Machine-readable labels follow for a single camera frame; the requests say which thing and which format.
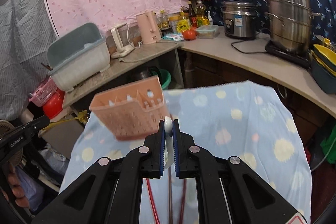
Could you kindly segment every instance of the human hand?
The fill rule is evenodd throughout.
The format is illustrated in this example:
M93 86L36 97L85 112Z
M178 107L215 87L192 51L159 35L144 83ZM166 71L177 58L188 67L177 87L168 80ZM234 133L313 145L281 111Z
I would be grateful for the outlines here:
M29 208L29 201L28 198L25 196L25 192L23 188L20 186L19 178L16 175L15 167L8 163L9 167L9 174L8 174L8 183L13 186L12 192L16 197L15 203L22 208ZM8 195L2 190L3 195L5 196L6 200L9 201Z

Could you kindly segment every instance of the blue gripper pad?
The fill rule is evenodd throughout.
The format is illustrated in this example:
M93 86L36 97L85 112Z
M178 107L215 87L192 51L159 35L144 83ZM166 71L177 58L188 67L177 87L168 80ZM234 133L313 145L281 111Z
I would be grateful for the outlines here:
M163 176L163 167L165 164L165 127L159 127L159 133L161 135L161 147L160 147L160 176Z
M179 177L180 175L180 165L179 165L179 146L177 143L177 131L179 131L179 128L176 128L175 121L173 122L173 145L174 145L174 165L175 165L175 173L176 176Z

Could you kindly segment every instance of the yellow bowl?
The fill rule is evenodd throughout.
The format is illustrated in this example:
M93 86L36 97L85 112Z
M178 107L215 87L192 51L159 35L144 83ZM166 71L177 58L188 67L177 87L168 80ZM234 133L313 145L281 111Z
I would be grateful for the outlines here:
M331 49L319 44L314 44L314 48L317 50L315 54L320 58L328 67L336 71L336 53Z
M322 61L321 59L319 59L319 58L316 56L316 54L315 54L314 52L312 52L311 55L313 56L313 58L317 61L317 63L318 63L319 65L321 65L322 67L324 67L326 70L328 70L328 72L329 72L330 74L332 74L333 76L336 77L336 71L333 71L333 70L332 70L331 68L329 68L325 63L323 63L323 61Z

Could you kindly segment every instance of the stainless steel pot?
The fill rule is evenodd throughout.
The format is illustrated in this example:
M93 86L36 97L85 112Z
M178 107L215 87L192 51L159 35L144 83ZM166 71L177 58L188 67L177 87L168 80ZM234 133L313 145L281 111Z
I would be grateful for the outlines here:
M271 16L270 32L273 44L288 52L307 51L313 13L310 0L267 0L267 15Z
M271 17L270 36L274 45L295 54L308 50L311 25L271 13L265 14Z
M310 24L317 13L312 13L310 0L267 0L268 11L271 14L291 18L306 24Z
M224 2L222 9L225 34L234 38L253 39L256 36L255 6L248 2Z

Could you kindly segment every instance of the pink plastic basket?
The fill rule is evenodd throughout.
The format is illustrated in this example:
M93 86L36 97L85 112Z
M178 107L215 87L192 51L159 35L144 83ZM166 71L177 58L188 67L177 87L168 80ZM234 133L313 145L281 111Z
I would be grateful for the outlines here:
M33 102L38 107L42 107L54 95L56 89L57 86L52 78L46 78L33 93L33 96L29 101Z

